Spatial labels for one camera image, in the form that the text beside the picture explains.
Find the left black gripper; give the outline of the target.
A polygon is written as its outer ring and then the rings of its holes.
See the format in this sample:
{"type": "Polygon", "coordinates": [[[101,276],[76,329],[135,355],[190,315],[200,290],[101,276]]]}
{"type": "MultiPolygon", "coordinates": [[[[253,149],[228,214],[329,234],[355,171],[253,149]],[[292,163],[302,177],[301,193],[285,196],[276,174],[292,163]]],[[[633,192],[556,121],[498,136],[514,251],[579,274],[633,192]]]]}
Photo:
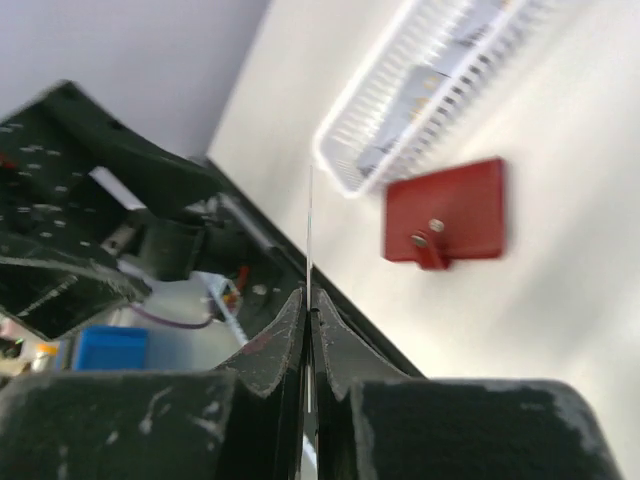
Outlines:
{"type": "Polygon", "coordinates": [[[189,277],[205,245],[203,166],[138,135],[64,80],[1,122],[1,311],[58,340],[189,277]]]}

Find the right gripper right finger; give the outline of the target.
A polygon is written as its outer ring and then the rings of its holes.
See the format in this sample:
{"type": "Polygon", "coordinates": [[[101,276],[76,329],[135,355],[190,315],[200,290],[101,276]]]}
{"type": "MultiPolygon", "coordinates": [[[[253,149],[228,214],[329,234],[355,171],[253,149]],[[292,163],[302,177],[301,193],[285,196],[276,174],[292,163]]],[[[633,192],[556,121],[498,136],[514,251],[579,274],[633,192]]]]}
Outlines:
{"type": "Polygon", "coordinates": [[[393,366],[312,308],[318,474],[323,479],[617,479],[598,422],[569,385],[425,379],[393,366]]]}

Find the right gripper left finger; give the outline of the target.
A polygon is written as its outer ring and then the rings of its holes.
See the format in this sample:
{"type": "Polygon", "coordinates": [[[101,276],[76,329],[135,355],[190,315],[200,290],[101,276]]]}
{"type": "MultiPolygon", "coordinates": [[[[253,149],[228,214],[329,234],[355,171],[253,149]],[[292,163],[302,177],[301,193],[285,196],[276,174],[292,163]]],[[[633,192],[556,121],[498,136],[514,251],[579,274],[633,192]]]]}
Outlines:
{"type": "Polygon", "coordinates": [[[204,372],[46,372],[1,389],[5,479],[293,479],[305,294],[204,372]]]}

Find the red leather card holder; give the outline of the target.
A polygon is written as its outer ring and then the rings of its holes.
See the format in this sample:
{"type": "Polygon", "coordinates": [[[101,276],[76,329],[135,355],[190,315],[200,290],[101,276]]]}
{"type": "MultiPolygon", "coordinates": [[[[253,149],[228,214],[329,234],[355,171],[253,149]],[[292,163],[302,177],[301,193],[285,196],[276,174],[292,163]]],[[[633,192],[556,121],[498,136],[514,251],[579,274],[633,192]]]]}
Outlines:
{"type": "Polygon", "coordinates": [[[493,157],[390,184],[382,256],[442,271],[507,247],[506,162],[493,157]]]}

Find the silver magnetic stripe card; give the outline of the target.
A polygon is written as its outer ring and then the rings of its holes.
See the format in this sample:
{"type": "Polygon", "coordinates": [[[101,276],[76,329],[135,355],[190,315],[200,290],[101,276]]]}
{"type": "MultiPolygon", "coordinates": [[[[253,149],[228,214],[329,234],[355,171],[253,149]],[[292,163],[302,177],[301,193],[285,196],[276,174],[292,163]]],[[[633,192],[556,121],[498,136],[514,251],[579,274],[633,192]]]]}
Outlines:
{"type": "MultiPolygon", "coordinates": [[[[311,308],[312,308],[312,284],[313,284],[313,185],[314,185],[314,162],[311,161],[309,167],[309,185],[308,185],[308,210],[307,210],[307,231],[306,231],[306,310],[307,320],[311,332],[311,308]]],[[[311,333],[309,333],[309,347],[307,360],[307,410],[309,414],[314,413],[314,374],[313,370],[313,352],[311,346],[311,333]]]]}

